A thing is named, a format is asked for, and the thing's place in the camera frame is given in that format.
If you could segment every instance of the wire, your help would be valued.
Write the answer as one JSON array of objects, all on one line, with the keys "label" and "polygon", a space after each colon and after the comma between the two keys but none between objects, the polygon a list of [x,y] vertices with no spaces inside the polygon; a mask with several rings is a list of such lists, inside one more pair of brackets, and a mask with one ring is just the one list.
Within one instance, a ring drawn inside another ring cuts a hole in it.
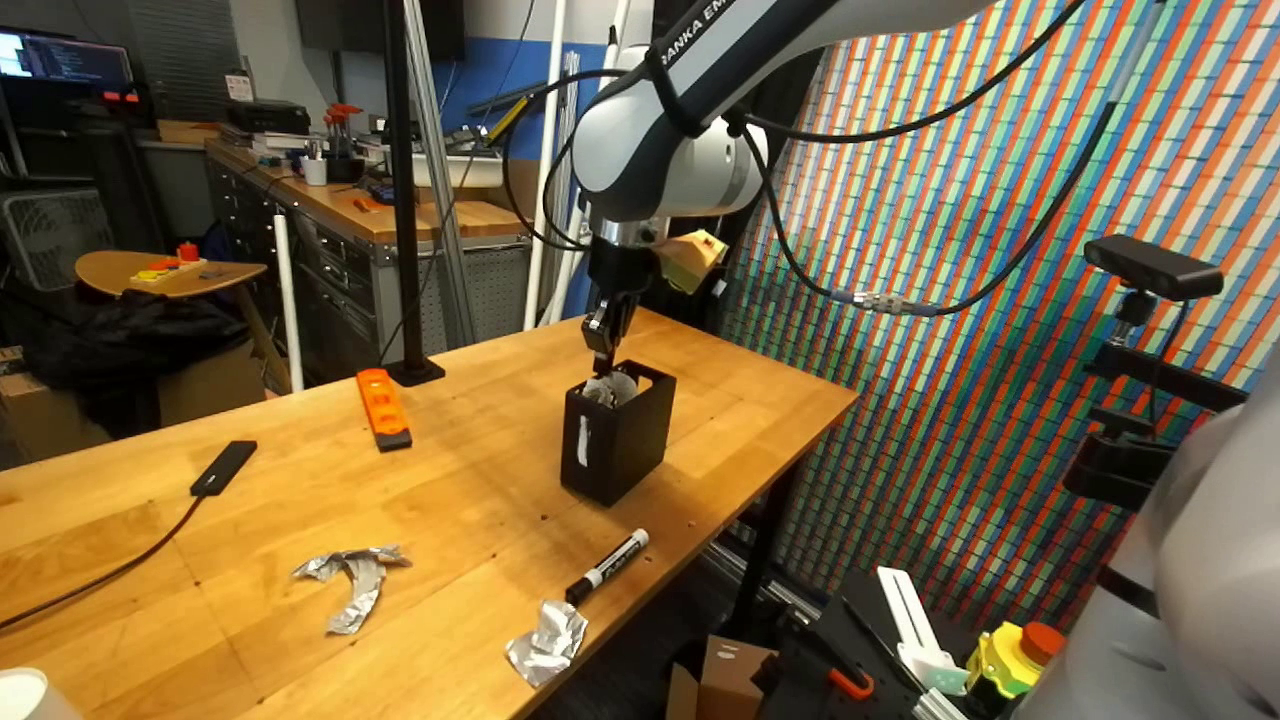
[{"label": "wire", "polygon": [[1091,123],[1067,181],[1057,189],[1050,204],[1043,209],[1043,216],[1037,220],[1030,235],[1011,252],[1011,259],[992,275],[982,281],[972,298],[956,301],[956,304],[917,304],[917,301],[903,301],[903,298],[844,298],[844,294],[833,294],[833,287],[819,287],[800,264],[797,264],[797,252],[787,247],[787,233],[785,233],[785,220],[781,220],[781,209],[775,209],[775,189],[766,181],[766,166],[748,136],[748,147],[757,157],[757,170],[763,177],[763,197],[766,197],[766,216],[772,216],[772,228],[775,228],[775,241],[785,247],[785,259],[787,267],[800,275],[803,287],[829,298],[829,301],[840,301],[840,304],[851,304],[851,307],[862,307],[862,313],[886,313],[886,317],[956,317],[956,313],[967,313],[972,304],[989,301],[1028,256],[1030,247],[1043,241],[1047,223],[1057,220],[1057,212],[1064,209],[1064,201],[1072,197],[1072,189],[1081,185],[1088,161],[1097,157],[1107,123],[1115,116],[1115,105],[1104,105],[1099,119]]},{"label": "wire", "polygon": [[886,142],[886,136],[909,136],[909,131],[921,131],[929,123],[938,123],[956,113],[964,113],[967,105],[975,105],[979,98],[989,98],[992,87],[999,87],[1016,68],[1023,68],[1076,14],[1081,14],[1084,0],[1072,0],[1023,53],[1016,53],[996,76],[989,76],[979,87],[972,87],[967,98],[960,98],[956,105],[938,108],[938,113],[929,113],[929,116],[917,116],[909,123],[892,123],[892,128],[874,128],[874,131],[851,131],[851,136],[824,136],[824,131],[803,131],[803,128],[787,128],[787,123],[775,123],[775,119],[763,119],[763,116],[748,116],[748,123],[758,123],[766,131],[781,131],[787,142],[809,142],[809,145],[874,145],[874,142]]},{"label": "wire", "polygon": [[[415,287],[415,301],[423,301],[429,283],[433,283],[437,273],[423,273],[418,287]],[[386,331],[385,347],[374,351],[381,365],[386,365],[386,351],[394,343],[394,337],[405,331],[405,317],[394,322],[394,330]]]},{"label": "wire", "polygon": [[[556,185],[558,166],[562,166],[566,153],[573,153],[573,142],[574,142],[574,128],[562,136],[562,145],[558,145],[558,153],[556,153],[556,161],[553,161],[553,170],[549,170],[542,189]],[[556,216],[558,216],[558,212],[553,212],[553,194],[542,194],[542,220],[549,220],[549,228],[573,244],[566,252],[587,252],[587,244],[580,244],[574,235],[566,235]]]},{"label": "wire", "polygon": [[455,84],[455,66],[449,66],[449,76],[443,76],[443,92],[438,92],[438,105],[449,105],[449,98],[451,98],[451,84]]},{"label": "wire", "polygon": [[[1178,331],[1182,322],[1187,322],[1187,307],[1190,307],[1190,301],[1182,301],[1182,304],[1175,307],[1175,322],[1171,322],[1171,330],[1166,330],[1166,337],[1162,337],[1162,343],[1160,343],[1160,367],[1162,367],[1162,362],[1166,362],[1166,351],[1171,351],[1175,331]],[[1157,426],[1160,426],[1160,390],[1157,390],[1160,367],[1157,367],[1151,390],[1147,390],[1147,432],[1151,432],[1151,438],[1157,438]]]},{"label": "wire", "polygon": [[194,495],[194,501],[186,503],[186,514],[183,514],[153,548],[136,551],[133,560],[109,567],[102,576],[96,576],[96,580],[88,580],[88,583],[79,583],[79,587],[59,594],[59,598],[51,598],[51,600],[42,600],[42,605],[36,605],[36,609],[24,609],[24,611],[17,611],[17,617],[4,617],[4,620],[0,620],[0,631],[11,631],[11,628],[21,628],[21,626],[29,626],[29,620],[36,620],[36,617],[42,617],[42,611],[55,611],[59,605],[71,605],[71,600],[79,600],[79,598],[88,598],[88,594],[98,594],[98,587],[116,583],[121,576],[136,572],[136,567],[140,567],[145,560],[153,560],[174,533],[186,527],[186,520],[194,517],[198,503],[203,503],[203,495]]},{"label": "wire", "polygon": [[601,79],[601,76],[628,76],[618,68],[590,68],[590,71],[573,71],[573,76],[558,76],[556,84],[539,84],[530,98],[523,98],[520,113],[511,116],[511,128],[509,128],[509,142],[501,145],[501,157],[505,157],[505,194],[509,194],[509,204],[520,220],[520,228],[539,241],[539,244],[553,244],[558,252],[583,252],[583,244],[574,244],[573,235],[542,235],[530,228],[530,220],[520,212],[514,204],[514,189],[511,189],[511,145],[514,145],[514,128],[523,123],[523,116],[537,108],[537,99],[542,99],[549,92],[558,92],[566,84],[580,84],[580,79]]},{"label": "wire", "polygon": [[505,92],[505,84],[511,79],[511,68],[514,68],[514,60],[520,60],[520,53],[523,53],[523,42],[527,42],[530,14],[537,14],[537,0],[523,4],[523,22],[520,22],[520,33],[514,33],[514,49],[511,49],[511,57],[509,57],[505,76],[495,79],[495,92]]}]

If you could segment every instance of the cabinet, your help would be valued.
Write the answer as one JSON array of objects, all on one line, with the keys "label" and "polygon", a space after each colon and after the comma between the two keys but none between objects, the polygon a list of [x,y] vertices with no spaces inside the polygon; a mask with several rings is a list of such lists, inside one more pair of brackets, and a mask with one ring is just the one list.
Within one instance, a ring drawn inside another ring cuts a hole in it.
[{"label": "cabinet", "polygon": [[[237,153],[207,153],[210,204],[225,220],[225,247],[245,259],[275,264],[270,216],[282,209],[295,322],[303,347],[309,386],[353,377],[366,365],[400,362],[400,275],[390,244],[390,209],[371,209],[357,189],[301,189],[292,177],[270,170],[245,170]],[[505,209],[458,204],[465,233],[465,275],[474,322],[474,340],[492,340],[520,330],[523,317],[523,273],[527,241],[514,216]],[[443,256],[418,228],[418,307],[423,307],[423,351],[449,347],[443,317]],[[275,273],[257,294],[262,317],[281,317]]]}]

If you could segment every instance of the colorful led wall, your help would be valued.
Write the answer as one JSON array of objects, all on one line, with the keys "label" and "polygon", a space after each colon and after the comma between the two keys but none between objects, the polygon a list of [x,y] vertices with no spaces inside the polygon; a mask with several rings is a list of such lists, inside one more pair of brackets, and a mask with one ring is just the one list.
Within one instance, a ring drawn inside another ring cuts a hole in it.
[{"label": "colorful led wall", "polygon": [[[1059,10],[996,0],[947,33],[840,43],[803,128],[869,131],[944,108]],[[1091,406],[1147,411],[1144,386],[1084,377],[1115,331],[1120,287],[1081,247],[1128,233],[1221,264],[1229,287],[1190,304],[1171,362],[1252,386],[1280,337],[1274,23],[1269,0],[1088,0],[975,108],[882,145],[785,153],[781,212],[819,283],[947,304],[1028,241],[1107,92],[1123,92],[1043,244],[964,317],[819,301],[757,216],[718,331],[861,392],[803,474],[781,556],[793,576],[836,594],[846,572],[900,563],[930,611],[982,626],[1081,611],[1123,517],[1059,479]],[[1160,304],[1134,347],[1157,351],[1171,317]],[[1157,409],[1162,438],[1205,416]]]}]

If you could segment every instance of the electronic device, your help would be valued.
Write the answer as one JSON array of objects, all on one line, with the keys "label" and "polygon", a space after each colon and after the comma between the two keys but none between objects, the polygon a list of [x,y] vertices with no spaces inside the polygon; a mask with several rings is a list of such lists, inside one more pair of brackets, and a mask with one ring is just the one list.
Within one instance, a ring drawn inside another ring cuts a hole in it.
[{"label": "electronic device", "polygon": [[220,495],[237,474],[249,463],[257,452],[257,441],[231,441],[214,460],[194,475],[193,495]]},{"label": "electronic device", "polygon": [[1144,287],[1162,301],[1197,301],[1223,287],[1223,273],[1214,264],[1144,244],[1134,235],[1088,241],[1084,259],[1120,275],[1128,287]]},{"label": "electronic device", "polygon": [[226,123],[237,131],[287,131],[287,136],[309,136],[311,131],[311,116],[301,105],[282,105],[282,99],[231,99],[226,105]]},{"label": "electronic device", "polygon": [[0,177],[88,181],[71,136],[79,119],[116,116],[153,128],[153,105],[116,43],[49,33],[0,33]]}]

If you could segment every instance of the wooden workbench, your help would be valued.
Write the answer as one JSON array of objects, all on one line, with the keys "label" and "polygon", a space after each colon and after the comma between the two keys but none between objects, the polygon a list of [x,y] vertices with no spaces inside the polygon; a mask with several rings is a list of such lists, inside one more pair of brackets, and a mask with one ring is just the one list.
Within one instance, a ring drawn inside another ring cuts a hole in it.
[{"label": "wooden workbench", "polygon": [[[394,244],[394,209],[371,201],[357,185],[303,185],[287,170],[257,166],[245,145],[210,142],[207,161],[237,174],[241,181],[257,185],[260,194],[282,201],[287,209],[301,209],[309,216],[318,216],[340,235],[362,241],[362,244]],[[438,228],[437,197],[415,194],[415,235],[429,244]],[[492,241],[492,235],[520,235],[520,220],[511,209],[501,209],[483,197],[455,194],[455,233],[458,241]]]},{"label": "wooden workbench", "polygon": [[[676,377],[666,460],[618,503],[558,490],[562,390],[587,373],[574,326],[437,355],[400,392],[410,449],[371,449],[357,386],[207,416],[0,474],[0,620],[146,548],[194,474],[237,438],[260,452],[145,567],[0,631],[88,718],[520,718],[539,706],[505,660],[542,600],[630,527],[650,548],[587,605],[587,651],[640,611],[851,406],[727,340],[640,313],[628,355]],[[405,545],[385,605],[322,637],[347,583],[303,583],[316,551]]]}]

